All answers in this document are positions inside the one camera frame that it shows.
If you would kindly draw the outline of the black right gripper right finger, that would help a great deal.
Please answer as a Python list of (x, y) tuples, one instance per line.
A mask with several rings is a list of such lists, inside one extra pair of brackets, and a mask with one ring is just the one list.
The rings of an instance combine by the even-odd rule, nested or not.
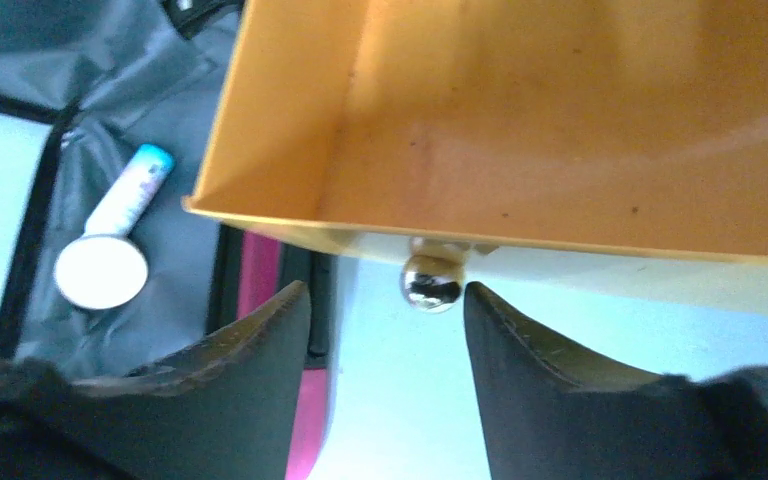
[(768, 366), (694, 382), (599, 354), (485, 285), (464, 327), (495, 479), (768, 479)]

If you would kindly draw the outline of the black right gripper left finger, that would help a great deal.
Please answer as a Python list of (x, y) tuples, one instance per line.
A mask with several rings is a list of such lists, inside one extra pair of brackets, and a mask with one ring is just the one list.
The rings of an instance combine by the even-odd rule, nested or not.
[(0, 479), (281, 479), (310, 327), (293, 282), (125, 377), (0, 360)]

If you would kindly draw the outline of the beige orange round storage box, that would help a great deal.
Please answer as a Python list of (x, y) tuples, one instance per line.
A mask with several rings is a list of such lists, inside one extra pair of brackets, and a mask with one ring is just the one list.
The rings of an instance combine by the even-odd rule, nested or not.
[(768, 1), (250, 1), (184, 205), (768, 315)]

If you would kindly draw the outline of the pink and teal kids suitcase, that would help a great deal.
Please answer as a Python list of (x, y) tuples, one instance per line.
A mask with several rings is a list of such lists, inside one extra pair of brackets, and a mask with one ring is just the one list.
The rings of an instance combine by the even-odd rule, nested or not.
[(248, 5), (0, 1), (0, 479), (306, 479), (333, 259), (182, 211)]

